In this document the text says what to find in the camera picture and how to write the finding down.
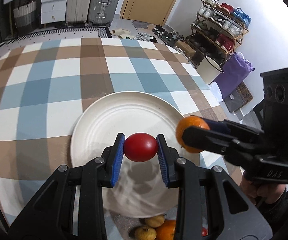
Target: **table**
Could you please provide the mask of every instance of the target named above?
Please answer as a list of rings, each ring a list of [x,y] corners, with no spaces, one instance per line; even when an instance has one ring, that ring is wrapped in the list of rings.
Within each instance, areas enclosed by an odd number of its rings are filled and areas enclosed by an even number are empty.
[[[194,67],[164,44],[63,39],[15,48],[0,58],[0,206],[9,224],[59,165],[70,166],[71,134],[82,112],[127,90],[156,95],[185,116],[226,118]],[[203,152],[201,166],[214,165],[241,179],[239,168]],[[139,223],[106,212],[109,239],[127,239],[125,221]]]

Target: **screw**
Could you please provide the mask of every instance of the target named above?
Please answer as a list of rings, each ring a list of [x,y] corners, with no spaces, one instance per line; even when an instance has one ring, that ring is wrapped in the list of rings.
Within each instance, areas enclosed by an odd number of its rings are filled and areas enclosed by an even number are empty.
[[[176,162],[179,163],[179,164],[185,164],[186,163],[186,159],[185,158],[177,158]]]
[[[215,172],[220,173],[220,172],[223,171],[223,168],[222,168],[221,166],[216,165],[216,166],[213,167],[213,170],[214,170]]]
[[[95,159],[95,162],[96,162],[96,163],[103,163],[103,162],[104,162],[104,158],[103,158],[103,157],[97,157],[97,158]]]
[[[60,172],[67,171],[67,166],[66,166],[65,164],[59,166],[59,167],[58,167],[58,171],[60,171]]]

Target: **orange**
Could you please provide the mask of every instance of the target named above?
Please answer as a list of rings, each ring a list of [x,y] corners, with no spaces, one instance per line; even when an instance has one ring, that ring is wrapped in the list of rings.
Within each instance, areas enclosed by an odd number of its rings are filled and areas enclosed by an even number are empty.
[[[195,149],[193,147],[187,146],[187,145],[185,145],[184,141],[182,140],[182,135],[183,135],[184,130],[190,126],[197,126],[197,127],[200,127],[200,128],[206,129],[206,130],[209,130],[210,127],[207,125],[207,123],[202,118],[200,118],[198,116],[194,116],[194,115],[184,117],[177,124],[176,130],[175,130],[175,136],[176,136],[177,142],[181,146],[183,146],[185,150],[187,150],[190,153],[200,153],[203,150]]]
[[[165,220],[156,230],[155,240],[173,240],[175,234],[176,220]]]

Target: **gray suitcase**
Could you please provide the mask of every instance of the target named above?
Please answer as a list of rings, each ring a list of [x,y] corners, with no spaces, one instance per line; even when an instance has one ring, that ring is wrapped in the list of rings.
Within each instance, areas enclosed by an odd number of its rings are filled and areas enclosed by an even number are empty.
[[[111,26],[118,0],[91,0],[88,11],[88,26]]]
[[[67,0],[66,22],[85,23],[87,21],[90,0]]]

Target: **white bucket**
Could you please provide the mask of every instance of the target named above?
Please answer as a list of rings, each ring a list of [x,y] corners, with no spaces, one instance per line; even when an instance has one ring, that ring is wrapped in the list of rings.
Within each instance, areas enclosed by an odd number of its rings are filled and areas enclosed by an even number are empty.
[[[222,68],[208,56],[204,57],[196,71],[208,85],[211,84],[218,74],[223,73]]]

